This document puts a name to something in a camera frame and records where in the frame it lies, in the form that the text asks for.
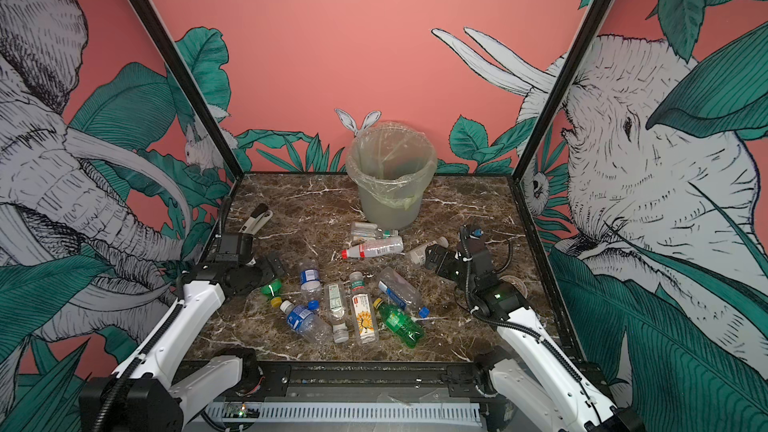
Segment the small green bottle yellow cap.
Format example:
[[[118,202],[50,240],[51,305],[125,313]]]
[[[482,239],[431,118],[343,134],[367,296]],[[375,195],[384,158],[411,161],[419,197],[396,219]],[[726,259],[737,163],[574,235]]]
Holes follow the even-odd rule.
[[[282,281],[280,279],[273,279],[271,282],[260,288],[260,292],[264,295],[272,308],[279,308],[283,300],[281,297]]]

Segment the blue label clear water bottle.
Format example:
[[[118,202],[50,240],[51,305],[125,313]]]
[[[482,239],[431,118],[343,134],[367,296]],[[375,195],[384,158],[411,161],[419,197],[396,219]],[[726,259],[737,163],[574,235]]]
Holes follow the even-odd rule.
[[[322,299],[323,284],[318,264],[314,259],[305,259],[299,264],[300,290],[307,302]]]

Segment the clear bottle blue cap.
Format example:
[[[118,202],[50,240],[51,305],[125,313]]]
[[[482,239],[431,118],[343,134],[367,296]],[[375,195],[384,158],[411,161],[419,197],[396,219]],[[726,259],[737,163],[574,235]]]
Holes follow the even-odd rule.
[[[422,294],[391,267],[379,273],[378,287],[396,306],[411,316],[427,318],[430,315]]]

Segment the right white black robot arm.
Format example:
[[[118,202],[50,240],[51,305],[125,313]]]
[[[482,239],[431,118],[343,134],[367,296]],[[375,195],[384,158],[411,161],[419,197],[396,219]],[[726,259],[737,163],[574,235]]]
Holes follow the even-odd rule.
[[[469,315],[512,350],[479,367],[478,391],[505,397],[542,431],[643,431],[639,415],[604,394],[551,338],[518,288],[501,279],[483,231],[463,226],[458,238],[455,251],[428,246],[425,267],[453,281]]]

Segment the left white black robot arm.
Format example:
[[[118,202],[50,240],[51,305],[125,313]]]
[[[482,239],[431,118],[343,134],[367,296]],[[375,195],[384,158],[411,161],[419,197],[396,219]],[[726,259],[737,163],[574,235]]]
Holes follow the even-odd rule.
[[[247,296],[285,274],[279,253],[254,253],[250,235],[217,233],[206,257],[177,277],[176,300],[149,336],[109,377],[83,387],[78,400],[82,430],[181,431],[220,394],[257,393],[264,372],[249,347],[229,347],[181,381],[174,378],[227,299]]]

